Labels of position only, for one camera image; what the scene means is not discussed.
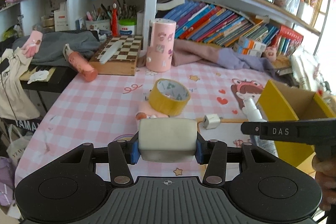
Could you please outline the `person right hand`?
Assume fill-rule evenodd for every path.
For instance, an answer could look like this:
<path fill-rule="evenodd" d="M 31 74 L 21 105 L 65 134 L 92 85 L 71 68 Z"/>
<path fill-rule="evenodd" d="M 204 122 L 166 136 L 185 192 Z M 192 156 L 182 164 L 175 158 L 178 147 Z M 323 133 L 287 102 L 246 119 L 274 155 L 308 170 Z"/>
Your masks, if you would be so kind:
<path fill-rule="evenodd" d="M 336 200 L 336 163 L 335 158 L 320 161 L 315 155 L 312 160 L 312 167 L 315 170 L 315 180 L 322 189 L 322 201 L 319 207 L 323 211 L 330 211 Z"/>

